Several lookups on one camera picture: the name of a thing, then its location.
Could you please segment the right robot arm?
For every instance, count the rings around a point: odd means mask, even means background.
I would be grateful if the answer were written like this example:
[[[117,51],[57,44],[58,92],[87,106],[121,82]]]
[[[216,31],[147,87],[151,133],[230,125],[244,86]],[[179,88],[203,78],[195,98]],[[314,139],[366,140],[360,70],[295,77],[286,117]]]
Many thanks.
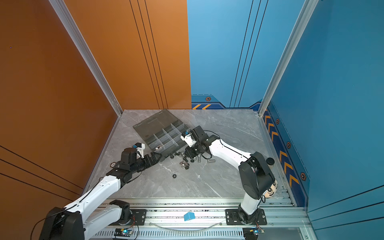
[[[260,204],[271,198],[278,189],[278,182],[272,172],[273,158],[265,158],[261,153],[253,154],[236,149],[225,143],[221,137],[198,126],[182,132],[181,139],[188,145],[185,155],[193,159],[204,153],[218,157],[239,171],[245,196],[236,211],[230,210],[228,225],[266,225],[266,215]]]

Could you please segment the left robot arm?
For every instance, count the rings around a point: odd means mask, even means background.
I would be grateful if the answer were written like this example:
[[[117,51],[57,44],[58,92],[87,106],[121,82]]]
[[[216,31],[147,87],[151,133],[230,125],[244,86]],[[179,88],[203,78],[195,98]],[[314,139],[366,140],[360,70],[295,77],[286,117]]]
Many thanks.
[[[53,208],[43,219],[41,240],[89,240],[112,223],[132,225],[130,204],[114,200],[97,214],[94,211],[112,194],[134,181],[133,174],[156,165],[162,154],[144,154],[145,145],[137,143],[122,152],[121,160],[88,192],[63,208]]]

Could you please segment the grey plastic organizer box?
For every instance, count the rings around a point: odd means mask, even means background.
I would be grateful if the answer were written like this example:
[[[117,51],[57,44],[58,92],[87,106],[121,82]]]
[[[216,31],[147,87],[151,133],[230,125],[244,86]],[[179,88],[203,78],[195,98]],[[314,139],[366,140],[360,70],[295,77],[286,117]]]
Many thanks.
[[[152,152],[163,155],[164,160],[186,145],[181,134],[190,127],[168,110],[162,110],[133,126]]]

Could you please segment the brown jar black lid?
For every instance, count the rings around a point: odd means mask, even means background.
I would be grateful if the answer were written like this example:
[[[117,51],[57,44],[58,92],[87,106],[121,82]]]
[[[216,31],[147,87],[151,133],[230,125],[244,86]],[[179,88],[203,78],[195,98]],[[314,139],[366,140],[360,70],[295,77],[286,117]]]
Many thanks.
[[[273,166],[275,164],[275,160],[273,158],[267,158],[266,162],[269,166]]]

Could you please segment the left circuit board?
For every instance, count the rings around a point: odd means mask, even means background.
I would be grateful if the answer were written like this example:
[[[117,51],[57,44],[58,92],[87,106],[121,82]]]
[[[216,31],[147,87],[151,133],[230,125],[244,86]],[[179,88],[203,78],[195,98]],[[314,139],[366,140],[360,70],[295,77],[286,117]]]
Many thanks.
[[[121,238],[130,238],[134,234],[132,229],[124,228],[124,229],[115,229],[113,239],[121,239]]]

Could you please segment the circuit board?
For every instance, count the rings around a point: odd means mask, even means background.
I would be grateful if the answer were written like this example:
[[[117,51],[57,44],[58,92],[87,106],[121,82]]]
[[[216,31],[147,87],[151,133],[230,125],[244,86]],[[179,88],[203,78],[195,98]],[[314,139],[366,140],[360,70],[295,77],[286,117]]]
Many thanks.
[[[121,239],[121,238],[130,238],[134,234],[132,229],[124,228],[124,229],[115,229],[113,239]]]
[[[245,240],[258,240],[259,235],[264,234],[263,229],[258,228],[243,228],[243,236]]]

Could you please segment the plush doll toy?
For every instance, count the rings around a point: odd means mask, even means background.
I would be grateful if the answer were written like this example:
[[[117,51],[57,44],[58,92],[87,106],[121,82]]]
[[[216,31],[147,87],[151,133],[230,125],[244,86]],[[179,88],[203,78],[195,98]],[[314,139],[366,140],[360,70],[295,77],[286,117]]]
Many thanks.
[[[278,189],[278,182],[275,180],[272,185],[264,192],[264,196],[266,199],[269,199],[275,195]]]

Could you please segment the right circuit board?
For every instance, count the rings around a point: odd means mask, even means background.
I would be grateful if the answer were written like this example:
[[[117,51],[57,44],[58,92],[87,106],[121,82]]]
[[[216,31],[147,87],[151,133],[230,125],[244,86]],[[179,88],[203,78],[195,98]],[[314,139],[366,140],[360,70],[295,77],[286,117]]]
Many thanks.
[[[243,236],[245,240],[258,240],[259,235],[264,234],[263,229],[258,228],[243,228]]]

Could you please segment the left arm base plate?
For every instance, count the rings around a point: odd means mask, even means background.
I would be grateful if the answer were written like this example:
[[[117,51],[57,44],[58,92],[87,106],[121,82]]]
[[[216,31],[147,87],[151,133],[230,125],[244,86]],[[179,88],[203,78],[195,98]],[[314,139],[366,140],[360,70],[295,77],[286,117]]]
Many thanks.
[[[127,220],[123,220],[119,223],[120,226],[132,227],[132,226],[143,226],[146,221],[147,210],[145,209],[131,209]]]

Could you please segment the blue block on rail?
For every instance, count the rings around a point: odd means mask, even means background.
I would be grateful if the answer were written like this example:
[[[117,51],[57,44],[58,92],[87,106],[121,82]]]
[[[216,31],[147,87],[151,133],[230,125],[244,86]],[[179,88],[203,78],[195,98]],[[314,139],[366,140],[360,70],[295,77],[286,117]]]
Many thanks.
[[[196,216],[195,216],[195,213],[193,213],[193,212],[187,212],[186,214],[184,214],[184,221],[185,222],[194,220],[195,218],[196,218]]]

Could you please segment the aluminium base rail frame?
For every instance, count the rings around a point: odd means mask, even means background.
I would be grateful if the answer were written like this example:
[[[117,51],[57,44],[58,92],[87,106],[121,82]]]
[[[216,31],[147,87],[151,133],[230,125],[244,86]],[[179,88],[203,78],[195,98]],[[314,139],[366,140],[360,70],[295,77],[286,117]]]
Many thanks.
[[[306,211],[295,207],[290,198],[271,198],[261,202],[254,222],[249,225],[240,220],[241,201],[240,198],[123,199],[129,203],[141,232],[149,227],[173,232],[182,228],[190,231],[207,231],[214,227],[299,228],[309,232],[309,238],[314,239]]]

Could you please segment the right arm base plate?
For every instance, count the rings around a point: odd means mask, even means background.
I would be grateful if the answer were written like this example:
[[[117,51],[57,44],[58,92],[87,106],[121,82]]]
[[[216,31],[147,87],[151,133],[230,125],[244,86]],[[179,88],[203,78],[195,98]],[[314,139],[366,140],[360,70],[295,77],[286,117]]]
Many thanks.
[[[227,209],[226,210],[226,223],[229,226],[234,225],[259,225],[266,226],[267,217],[263,209],[257,209],[252,215],[246,214],[241,209]]]

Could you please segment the right aluminium corner post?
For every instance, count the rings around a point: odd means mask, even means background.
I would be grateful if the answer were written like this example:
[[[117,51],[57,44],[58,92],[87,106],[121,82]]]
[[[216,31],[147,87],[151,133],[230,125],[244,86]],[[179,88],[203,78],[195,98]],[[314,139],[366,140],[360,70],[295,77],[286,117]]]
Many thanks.
[[[292,29],[290,37],[275,69],[275,72],[271,78],[271,81],[267,87],[260,108],[258,110],[259,117],[262,117],[267,110],[269,103],[286,71],[286,68],[297,48],[298,43],[313,15],[313,12],[318,4],[319,0],[306,0],[299,13],[299,16]]]

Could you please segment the aluminium corner post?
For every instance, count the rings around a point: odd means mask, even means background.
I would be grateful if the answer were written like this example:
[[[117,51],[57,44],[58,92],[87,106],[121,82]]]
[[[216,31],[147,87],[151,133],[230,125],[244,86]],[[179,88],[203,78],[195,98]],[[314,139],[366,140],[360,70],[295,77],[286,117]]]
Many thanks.
[[[89,70],[93,74],[101,90],[105,94],[111,107],[115,111],[118,117],[123,114],[123,109],[120,106],[112,88],[110,87],[105,75],[103,74],[99,64],[97,63],[91,49],[89,48],[85,38],[83,37],[79,27],[77,26],[74,18],[72,17],[67,5],[62,0],[49,0],[55,13],[59,17],[61,23],[65,27],[67,33],[81,54],[83,60],[88,66]]]
[[[313,12],[318,4],[319,0],[306,0],[299,13],[299,16],[292,29],[290,37],[275,69],[275,72],[271,78],[271,81],[267,87],[260,108],[258,110],[259,117],[262,117],[267,110],[269,103],[286,71],[286,68],[297,48],[298,43],[313,15]]]

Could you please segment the left aluminium corner post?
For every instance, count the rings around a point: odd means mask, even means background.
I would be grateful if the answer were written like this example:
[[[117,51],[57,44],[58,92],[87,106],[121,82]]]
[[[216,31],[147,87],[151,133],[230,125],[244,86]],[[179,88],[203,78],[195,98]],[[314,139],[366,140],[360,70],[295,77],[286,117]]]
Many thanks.
[[[93,74],[101,90],[105,94],[111,107],[115,111],[118,117],[123,114],[123,109],[120,106],[112,88],[110,87],[105,75],[103,74],[99,64],[97,63],[91,49],[89,48],[85,38],[83,37],[79,27],[77,26],[74,18],[72,17],[67,5],[62,0],[49,0],[55,13],[59,17],[61,23],[65,27],[67,33],[81,54],[83,60],[88,66],[89,70]]]

